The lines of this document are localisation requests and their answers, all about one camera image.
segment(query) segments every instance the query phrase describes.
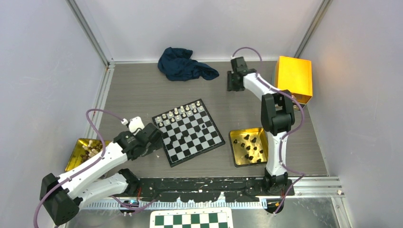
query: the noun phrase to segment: white wall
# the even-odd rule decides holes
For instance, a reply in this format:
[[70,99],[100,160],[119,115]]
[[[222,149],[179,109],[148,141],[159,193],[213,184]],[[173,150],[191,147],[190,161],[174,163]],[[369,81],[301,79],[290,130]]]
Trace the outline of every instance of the white wall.
[[402,9],[333,1],[302,55],[313,66],[309,113],[355,227],[402,227]]
[[0,227],[31,228],[41,180],[84,135],[105,66],[63,0],[1,1],[0,31]]
[[[293,56],[322,0],[81,0],[115,61],[158,60],[168,47],[228,59],[251,46]],[[254,53],[242,53],[257,59]]]

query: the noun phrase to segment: gold tray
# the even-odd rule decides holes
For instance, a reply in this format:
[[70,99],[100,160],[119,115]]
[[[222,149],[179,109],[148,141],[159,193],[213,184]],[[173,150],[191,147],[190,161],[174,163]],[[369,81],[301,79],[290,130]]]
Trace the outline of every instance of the gold tray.
[[[71,153],[70,159],[68,160],[67,167],[65,169],[66,172],[74,169],[86,161],[88,156],[83,146],[88,146],[90,140],[92,140],[91,148],[96,148],[99,152],[102,151],[103,146],[101,140],[78,139],[74,150]],[[110,142],[111,141],[105,141],[105,145],[107,146]]]
[[269,158],[269,148],[266,133],[263,128],[250,128],[230,131],[231,149],[235,167],[266,163]]

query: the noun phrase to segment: dark blue cloth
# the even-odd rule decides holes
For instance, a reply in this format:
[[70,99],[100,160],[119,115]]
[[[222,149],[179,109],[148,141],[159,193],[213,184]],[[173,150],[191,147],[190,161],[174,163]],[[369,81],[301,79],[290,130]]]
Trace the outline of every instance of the dark blue cloth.
[[169,47],[158,61],[158,69],[171,81],[187,81],[200,76],[206,80],[213,80],[220,75],[207,64],[191,60],[192,54],[192,50]]

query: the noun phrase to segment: black and white chessboard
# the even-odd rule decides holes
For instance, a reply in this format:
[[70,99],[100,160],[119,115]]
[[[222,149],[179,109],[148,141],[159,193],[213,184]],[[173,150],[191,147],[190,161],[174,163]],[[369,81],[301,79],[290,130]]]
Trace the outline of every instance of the black and white chessboard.
[[171,167],[225,144],[201,99],[176,110],[153,117],[154,124],[163,132],[163,148]]

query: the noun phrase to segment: wooden surface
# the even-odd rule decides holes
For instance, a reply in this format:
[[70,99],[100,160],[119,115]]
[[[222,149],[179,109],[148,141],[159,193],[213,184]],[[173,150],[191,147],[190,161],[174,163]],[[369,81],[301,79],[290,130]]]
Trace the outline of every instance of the wooden surface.
[[[129,168],[138,177],[222,177],[262,176],[264,164],[235,168],[229,144],[229,131],[261,127],[260,100],[250,91],[227,92],[227,71],[230,62],[207,63],[218,70],[220,76],[212,81],[203,78],[187,82],[171,82],[157,68],[157,64],[119,64],[115,67],[111,87],[106,101],[106,110],[130,119],[140,116],[144,124],[151,117],[173,107],[201,98],[221,132],[226,144],[201,154],[173,168],[170,167],[163,149],[128,161],[110,171]],[[258,62],[248,63],[249,68],[258,68]],[[262,76],[271,81],[275,62],[264,62]],[[325,164],[317,144],[309,112],[306,111],[304,126],[290,135],[287,143],[287,166],[308,175],[327,175]],[[297,126],[300,113],[295,114]],[[100,132],[105,139],[112,140],[127,128],[118,120],[104,114]]]

